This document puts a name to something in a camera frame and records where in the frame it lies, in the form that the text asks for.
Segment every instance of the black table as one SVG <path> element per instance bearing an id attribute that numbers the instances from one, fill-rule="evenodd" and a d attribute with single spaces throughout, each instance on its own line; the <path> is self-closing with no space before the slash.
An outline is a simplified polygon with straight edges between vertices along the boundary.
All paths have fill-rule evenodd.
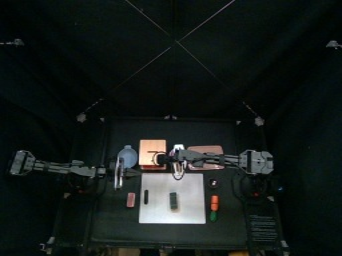
<path id="1" fill-rule="evenodd" d="M 220 145 L 224 154 L 236 155 L 245 149 L 261 150 L 263 134 L 251 121 L 229 120 L 163 120 L 110 118 L 104 123 L 88 122 L 80 126 L 74 139 L 72 159 L 88 165 L 98 165 L 116 157 L 124 145 L 139 152 L 140 139 L 165 139 L 167 150 L 173 144 L 188 146 Z M 104 244 L 139 248 L 244 249 L 247 246 L 243 205 L 232 193 L 232 176 L 236 170 L 203 171 L 205 224 L 139 224 L 140 179 L 124 181 L 122 189 L 114 191 L 112 183 L 94 201 L 64 199 L 54 235 L 58 246 Z M 212 190 L 208 179 L 219 181 Z M 126 193 L 136 193 L 133 209 L 125 207 Z M 211 222 L 209 197 L 220 197 L 217 221 Z"/>

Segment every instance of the black enclosure wall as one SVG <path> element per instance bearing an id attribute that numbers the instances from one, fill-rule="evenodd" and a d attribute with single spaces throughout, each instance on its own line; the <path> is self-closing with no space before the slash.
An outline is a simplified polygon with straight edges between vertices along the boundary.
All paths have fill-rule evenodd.
<path id="1" fill-rule="evenodd" d="M 340 1 L 2 0 L 0 10 L 2 173 L 18 149 L 69 161 L 80 113 L 260 116 L 293 255 L 340 254 L 342 48 L 326 47 L 342 43 Z M 1 176 L 0 254 L 40 255 L 58 185 Z"/>

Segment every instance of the orange block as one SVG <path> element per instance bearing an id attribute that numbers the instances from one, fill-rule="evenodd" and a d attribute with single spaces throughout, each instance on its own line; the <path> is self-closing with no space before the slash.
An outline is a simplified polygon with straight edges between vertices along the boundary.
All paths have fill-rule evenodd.
<path id="1" fill-rule="evenodd" d="M 165 153 L 165 140 L 140 140 L 139 165 L 141 170 L 165 170 L 165 165 L 156 164 L 156 155 Z"/>

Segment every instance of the red object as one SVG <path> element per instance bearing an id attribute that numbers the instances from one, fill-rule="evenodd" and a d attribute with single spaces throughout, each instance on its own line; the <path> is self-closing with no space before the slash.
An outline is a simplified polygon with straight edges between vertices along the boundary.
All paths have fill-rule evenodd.
<path id="1" fill-rule="evenodd" d="M 126 207 L 133 208 L 135 205 L 135 193 L 128 193 L 126 195 Z"/>
<path id="2" fill-rule="evenodd" d="M 219 196 L 217 195 L 212 195 L 211 196 L 211 211 L 216 212 L 219 210 Z"/>

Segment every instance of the small object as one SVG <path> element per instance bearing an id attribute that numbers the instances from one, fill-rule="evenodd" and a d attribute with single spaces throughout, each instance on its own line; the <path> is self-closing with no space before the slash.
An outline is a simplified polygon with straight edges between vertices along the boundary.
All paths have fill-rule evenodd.
<path id="1" fill-rule="evenodd" d="M 211 204 L 209 204 L 209 221 L 215 222 L 217 220 L 217 210 L 219 210 L 219 196 L 212 195 L 211 196 Z"/>
<path id="2" fill-rule="evenodd" d="M 217 212 L 211 211 L 209 213 L 209 221 L 215 222 L 217 220 Z"/>
<path id="3" fill-rule="evenodd" d="M 144 191 L 144 204 L 148 204 L 148 190 Z"/>
<path id="4" fill-rule="evenodd" d="M 219 186 L 219 182 L 216 179 L 208 179 L 208 187 L 216 188 Z"/>
<path id="5" fill-rule="evenodd" d="M 212 195 L 211 196 L 211 211 L 216 212 L 219 210 L 219 196 L 217 195 Z"/>
<path id="6" fill-rule="evenodd" d="M 176 192 L 169 193 L 169 208 L 171 210 L 177 209 Z"/>
<path id="7" fill-rule="evenodd" d="M 135 205 L 135 193 L 128 193 L 126 195 L 126 207 L 133 208 Z"/>

